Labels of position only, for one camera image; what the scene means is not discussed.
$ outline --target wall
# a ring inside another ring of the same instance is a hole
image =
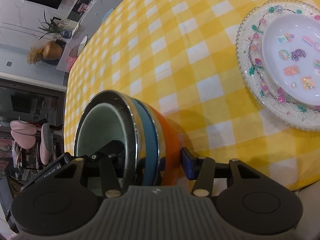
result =
[[[0,72],[56,85],[63,84],[63,71],[57,70],[55,66],[43,62],[29,65],[27,63],[27,53],[27,50],[0,44]],[[8,61],[12,62],[10,67],[6,66]]]
[[[2,208],[0,207],[0,239],[9,239],[9,237],[13,234],[14,232],[11,231],[8,223],[5,221],[5,215]]]
[[[49,17],[67,18],[77,0],[62,0],[59,9],[53,9],[24,0],[0,0],[0,44],[30,49],[31,46],[43,45],[51,37],[43,35],[38,18],[43,21],[45,9]]]

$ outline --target pink chair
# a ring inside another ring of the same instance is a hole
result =
[[[32,148],[36,143],[37,127],[32,124],[22,122],[20,120],[10,123],[11,135],[15,141],[24,149]],[[53,141],[51,138],[50,126],[48,123],[42,125],[41,143],[40,143],[40,159],[44,165],[49,163],[50,156],[53,152]]]

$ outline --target blue vase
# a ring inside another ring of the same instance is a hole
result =
[[[71,39],[72,31],[63,30],[63,31],[61,31],[60,35],[61,35],[62,38]]]

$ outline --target screw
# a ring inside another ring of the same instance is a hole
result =
[[[152,190],[152,192],[153,192],[154,194],[158,194],[158,193],[161,192],[161,189],[159,189],[159,188],[154,188],[154,189]]]
[[[106,197],[114,198],[114,197],[120,197],[120,196],[121,196],[121,192],[117,189],[109,189],[106,192]]]
[[[206,189],[199,188],[193,192],[193,195],[195,195],[196,197],[206,197],[209,196],[209,191],[207,191]]]

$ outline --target green plant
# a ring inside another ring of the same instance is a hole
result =
[[[52,20],[50,19],[50,23],[47,22],[46,18],[45,18],[45,11],[43,10],[43,15],[44,15],[44,20],[45,22],[41,22],[39,19],[40,24],[42,25],[43,28],[38,27],[40,30],[43,30],[47,33],[45,33],[44,35],[42,35],[40,37],[40,39],[42,39],[45,35],[47,34],[51,34],[51,33],[61,33],[60,28],[58,27],[58,25]]]

